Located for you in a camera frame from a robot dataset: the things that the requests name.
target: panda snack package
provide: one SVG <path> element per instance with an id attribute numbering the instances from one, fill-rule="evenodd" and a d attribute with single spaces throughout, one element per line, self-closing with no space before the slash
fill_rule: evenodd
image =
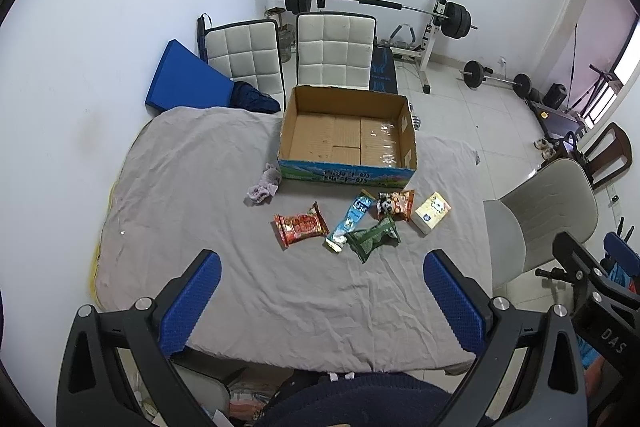
<path id="1" fill-rule="evenodd" d="M 367 262 L 369 255 L 377 247 L 388 243 L 393 245 L 400 243 L 396 223 L 391 219 L 391 216 L 385 216 L 382 221 L 369 230 L 354 230 L 354 232 L 344 234 L 344 237 L 346 237 L 351 250 L 358 254 L 363 264 Z"/>
<path id="2" fill-rule="evenodd" d="M 335 253 L 340 253 L 344 245 L 347 244 L 347 238 L 344 234 L 352 232 L 356 225 L 369 211 L 372 204 L 376 202 L 376 198 L 369 194 L 366 190 L 361 190 L 358 197 L 353 200 L 344 219 L 338 223 L 334 231 L 326 236 L 324 243 Z"/>
<path id="3" fill-rule="evenodd" d="M 451 210 L 451 206 L 444 198 L 434 192 L 411 214 L 411 220 L 425 234 L 431 232 Z"/>
<path id="4" fill-rule="evenodd" d="M 378 219 L 388 214 L 396 219 L 408 221 L 414 207 L 414 190 L 402 192 L 380 192 L 378 195 Z"/>
<path id="5" fill-rule="evenodd" d="M 281 216 L 276 214 L 273 216 L 276 223 L 278 234 L 284 248 L 288 248 L 291 243 L 302 241 L 307 237 L 316 237 L 318 235 L 327 235 L 327 228 L 324 219 L 318 209 L 318 202 L 314 202 L 313 206 L 304 214 L 296 214 L 295 216 Z"/>

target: blue foam pad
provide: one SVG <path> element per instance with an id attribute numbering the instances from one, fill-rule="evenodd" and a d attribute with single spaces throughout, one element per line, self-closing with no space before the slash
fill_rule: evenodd
<path id="1" fill-rule="evenodd" d="M 433 252 L 425 256 L 422 272 L 462 349 L 480 355 L 485 345 L 484 320 L 475 306 Z"/>
<path id="2" fill-rule="evenodd" d="M 160 111 L 229 107 L 233 87 L 232 80 L 174 39 L 164 49 L 145 103 Z"/>
<path id="3" fill-rule="evenodd" d="M 628 276 L 640 275 L 640 257 L 617 233 L 607 233 L 604 236 L 603 244 L 604 251 L 612 256 L 616 263 L 620 264 Z"/>
<path id="4" fill-rule="evenodd" d="M 158 344 L 164 356 L 184 349 L 189 335 L 222 277 L 222 263 L 212 252 L 193 274 L 160 322 Z"/>

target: blue snack package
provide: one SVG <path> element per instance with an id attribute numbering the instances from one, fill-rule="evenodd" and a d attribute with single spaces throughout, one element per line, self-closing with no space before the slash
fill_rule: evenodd
<path id="1" fill-rule="evenodd" d="M 344 245 L 347 244 L 347 238 L 344 234 L 353 232 L 356 225 L 375 202 L 375 197 L 369 194 L 366 190 L 361 190 L 358 197 L 353 200 L 353 203 L 351 203 L 344 219 L 338 223 L 338 226 L 335 227 L 332 233 L 326 236 L 326 239 L 324 240 L 325 244 L 335 253 L 340 253 Z"/>

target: window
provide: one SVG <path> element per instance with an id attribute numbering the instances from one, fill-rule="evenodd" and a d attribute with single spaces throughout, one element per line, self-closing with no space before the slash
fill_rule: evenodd
<path id="1" fill-rule="evenodd" d="M 612 71 L 622 84 L 626 84 L 638 66 L 638 62 L 640 62 L 640 20 L 636 16 L 636 23 L 622 47 Z M 606 82 L 591 95 L 590 101 L 582 110 L 582 116 L 589 129 L 593 129 L 593 126 L 600 121 L 615 99 L 616 93 Z"/>

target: dumbbell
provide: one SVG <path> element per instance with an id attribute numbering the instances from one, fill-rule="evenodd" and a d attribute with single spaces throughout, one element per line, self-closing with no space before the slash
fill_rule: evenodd
<path id="1" fill-rule="evenodd" d="M 505 84 L 511 84 L 513 92 L 520 98 L 527 98 L 531 92 L 531 79 L 524 73 L 518 73 L 516 77 L 511 80 L 505 78 L 498 78 L 497 76 L 487 76 L 485 73 L 493 74 L 494 70 L 491 68 L 485 68 L 477 60 L 470 60 L 465 64 L 465 70 L 460 71 L 462 79 L 470 89 L 476 89 L 480 87 L 485 80 L 496 80 L 498 82 L 504 82 Z"/>

